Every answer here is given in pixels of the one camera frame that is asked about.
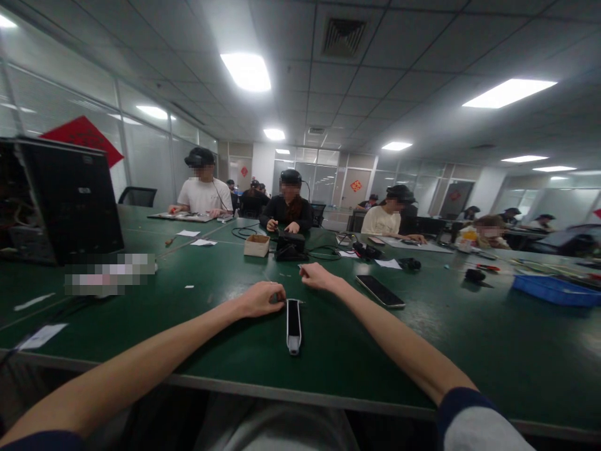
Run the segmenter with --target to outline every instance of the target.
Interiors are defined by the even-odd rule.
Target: ceiling
[[[601,161],[601,1],[5,0],[13,12],[174,103],[224,140],[511,167]],[[352,58],[322,54],[330,18],[367,22]],[[219,54],[254,51],[272,90],[237,88]],[[462,108],[509,78],[557,81],[499,110]],[[307,134],[309,126],[326,134]],[[492,144],[489,149],[474,149]]]

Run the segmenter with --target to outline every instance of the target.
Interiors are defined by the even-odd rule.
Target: door
[[[369,184],[369,169],[347,169],[344,188],[342,189],[342,208],[355,208],[358,203],[363,202],[367,196],[367,185]]]

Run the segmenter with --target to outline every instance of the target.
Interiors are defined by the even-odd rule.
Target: black cap
[[[285,184],[300,185],[302,183],[302,177],[297,170],[286,169],[280,174],[280,181]]]
[[[407,185],[395,185],[386,190],[386,197],[396,199],[397,202],[412,204],[415,202],[413,192],[407,188]]]
[[[213,152],[204,147],[195,147],[190,151],[190,155],[183,159],[191,168],[202,168],[215,165],[215,156]]]

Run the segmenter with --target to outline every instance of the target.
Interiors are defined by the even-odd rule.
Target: hand
[[[301,227],[296,222],[291,222],[286,226],[284,232],[298,233]]]
[[[270,301],[277,295],[275,304]],[[258,318],[269,313],[277,312],[285,305],[286,292],[284,287],[275,282],[259,282],[250,287],[243,295],[233,300],[241,308],[241,313],[247,318]]]
[[[329,273],[319,263],[302,265],[300,275],[306,286],[327,291],[332,291],[332,288],[341,281],[339,277]]]
[[[424,235],[407,235],[407,238],[412,239],[413,241],[417,241],[422,244],[427,244],[427,240],[424,238]]]
[[[276,229],[277,229],[277,221],[275,219],[270,219],[269,221],[267,221],[267,231],[268,232],[275,232]]]

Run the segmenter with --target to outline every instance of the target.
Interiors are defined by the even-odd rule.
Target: paper slip
[[[178,233],[178,235],[181,235],[181,236],[196,236],[199,233],[200,232],[181,231],[181,232]]]
[[[54,293],[45,294],[44,296],[40,296],[40,297],[32,299],[32,300],[30,300],[30,301],[28,301],[28,302],[26,302],[24,304],[15,306],[14,310],[15,311],[19,311],[19,310],[23,310],[24,308],[31,307],[33,304],[37,304],[38,302],[41,302],[44,299],[49,298],[50,296],[53,296],[53,295],[54,295]]]
[[[193,246],[214,246],[216,244],[217,244],[217,241],[209,241],[209,240],[203,240],[203,239],[196,240],[195,242],[192,243]]]
[[[19,346],[19,351],[23,349],[37,349],[45,345],[54,335],[58,334],[67,324],[53,324],[44,326],[33,334],[25,343]]]
[[[376,263],[378,263],[380,266],[383,266],[383,267],[391,267],[393,269],[400,269],[401,268],[399,266],[399,263],[396,260],[389,260],[389,261],[376,260]]]

